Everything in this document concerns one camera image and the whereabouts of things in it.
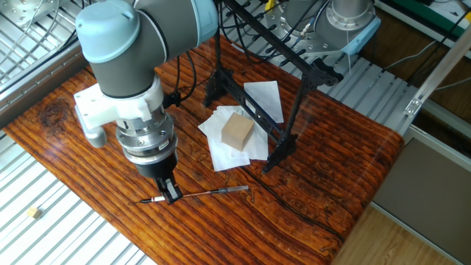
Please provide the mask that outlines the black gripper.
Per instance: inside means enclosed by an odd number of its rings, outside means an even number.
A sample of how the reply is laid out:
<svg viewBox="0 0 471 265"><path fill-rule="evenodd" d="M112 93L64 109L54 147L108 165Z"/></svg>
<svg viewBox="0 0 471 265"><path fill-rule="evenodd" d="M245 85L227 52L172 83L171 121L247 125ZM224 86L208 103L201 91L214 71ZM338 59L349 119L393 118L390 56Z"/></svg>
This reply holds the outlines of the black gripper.
<svg viewBox="0 0 471 265"><path fill-rule="evenodd" d="M144 177L154 178L155 184L168 204L173 204L183 197L174 179L173 170L177 165L177 153L173 151L168 157L148 165L136 164L135 167Z"/></svg>

